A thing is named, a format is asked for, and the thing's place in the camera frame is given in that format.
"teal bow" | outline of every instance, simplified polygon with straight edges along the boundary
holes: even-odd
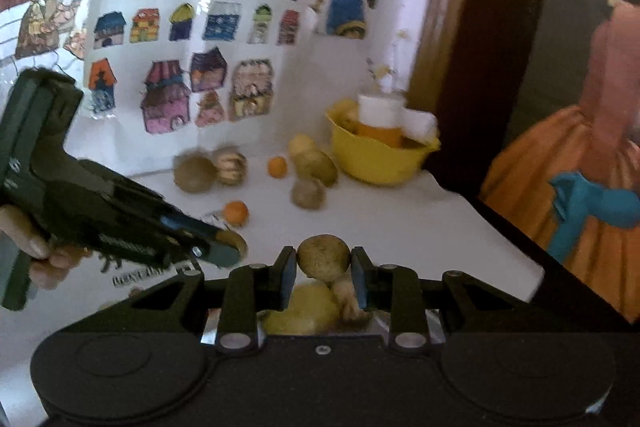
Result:
[[[573,251],[588,216],[620,229],[632,229],[640,223],[640,198],[632,190],[606,188],[588,181],[580,172],[562,172],[550,183],[556,190],[553,206],[559,226],[547,252],[559,263]]]

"orange dress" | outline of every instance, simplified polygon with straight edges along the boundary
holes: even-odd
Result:
[[[609,188],[640,187],[640,148],[626,138],[640,110],[640,7],[617,7],[591,41],[580,103],[539,122],[498,155],[481,199],[540,247],[558,227],[549,184],[580,171]],[[633,322],[640,315],[640,226],[625,230],[595,217],[564,265]]]

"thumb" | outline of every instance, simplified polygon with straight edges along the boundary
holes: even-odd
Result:
[[[36,259],[51,254],[49,244],[40,235],[31,218],[17,206],[0,207],[0,232],[4,232],[22,251]]]

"blue roof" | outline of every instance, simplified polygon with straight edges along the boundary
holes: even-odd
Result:
[[[125,25],[126,22],[121,12],[111,12],[98,19],[98,22],[95,23],[95,31],[101,32],[119,27],[124,28]]]

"orange skirt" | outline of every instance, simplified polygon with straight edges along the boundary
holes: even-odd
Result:
[[[556,192],[549,180],[560,172],[578,170],[590,136],[591,125],[579,107],[556,112],[495,158],[481,199],[546,249],[558,225],[552,207]],[[609,187],[633,190],[639,171],[640,148],[625,141]],[[640,226],[623,230],[589,217],[564,265],[627,320],[638,318]]]

